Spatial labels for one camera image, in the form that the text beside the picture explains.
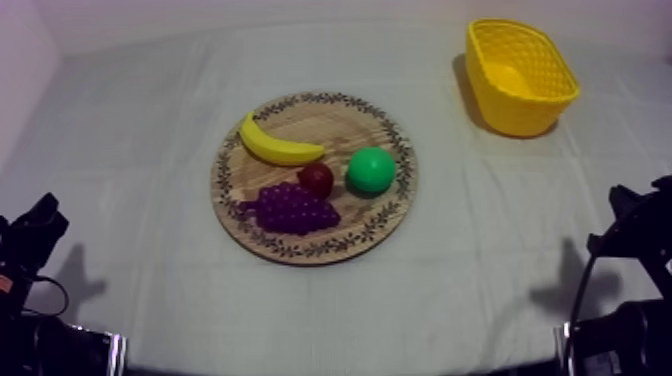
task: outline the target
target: banana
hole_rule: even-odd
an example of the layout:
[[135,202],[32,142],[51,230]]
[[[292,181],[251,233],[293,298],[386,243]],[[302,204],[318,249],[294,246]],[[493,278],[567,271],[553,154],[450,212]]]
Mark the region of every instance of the banana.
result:
[[324,154],[324,146],[280,140],[267,135],[249,112],[238,131],[243,143],[257,157],[280,166],[300,166]]

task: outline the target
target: yellow basket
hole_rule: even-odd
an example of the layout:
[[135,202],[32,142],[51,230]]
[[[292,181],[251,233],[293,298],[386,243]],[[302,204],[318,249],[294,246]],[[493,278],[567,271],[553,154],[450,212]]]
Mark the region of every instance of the yellow basket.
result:
[[507,135],[545,133],[579,96],[579,84],[551,39],[520,22],[471,22],[466,60],[483,118]]

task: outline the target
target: grapes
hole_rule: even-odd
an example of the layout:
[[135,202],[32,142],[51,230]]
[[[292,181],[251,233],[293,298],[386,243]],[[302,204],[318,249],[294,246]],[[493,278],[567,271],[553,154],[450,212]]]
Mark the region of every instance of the grapes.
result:
[[259,227],[285,234],[306,235],[337,226],[341,221],[329,202],[299,184],[287,182],[261,188],[257,201],[242,202],[240,209],[254,209]]

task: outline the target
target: wooden plate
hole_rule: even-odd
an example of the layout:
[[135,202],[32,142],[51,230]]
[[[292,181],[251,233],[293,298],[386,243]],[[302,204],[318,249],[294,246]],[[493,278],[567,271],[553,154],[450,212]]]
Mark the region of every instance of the wooden plate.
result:
[[[250,155],[238,135],[241,120],[217,151],[211,188],[217,218],[243,247],[283,264],[325,265],[361,255],[402,221],[415,195],[417,161],[410,141],[385,112],[349,95],[306,92],[264,104],[255,120],[273,137],[325,146],[322,162],[335,178],[329,201],[342,219],[337,227],[297,236],[263,231],[254,218],[241,215],[241,201],[256,200],[262,187],[297,182],[301,169],[271,166]],[[350,157],[366,146],[389,151],[397,163],[394,183],[374,198],[357,196],[344,183]]]

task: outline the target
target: white tablecloth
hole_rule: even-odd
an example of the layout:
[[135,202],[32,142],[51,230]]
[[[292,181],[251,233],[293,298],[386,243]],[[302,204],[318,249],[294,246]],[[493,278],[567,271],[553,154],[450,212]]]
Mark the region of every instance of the white tablecloth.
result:
[[[66,320],[130,337],[131,362],[197,374],[436,375],[554,355],[610,186],[670,173],[672,68],[557,38],[583,95],[521,141],[476,127],[456,71],[464,29],[286,24],[69,58],[0,179],[14,218],[53,191],[71,226],[44,274]],[[242,250],[215,218],[215,150],[246,111],[308,89],[360,96],[406,129],[413,207],[378,248],[313,269]],[[589,315],[657,296],[600,261]],[[59,304],[36,288],[31,304]]]

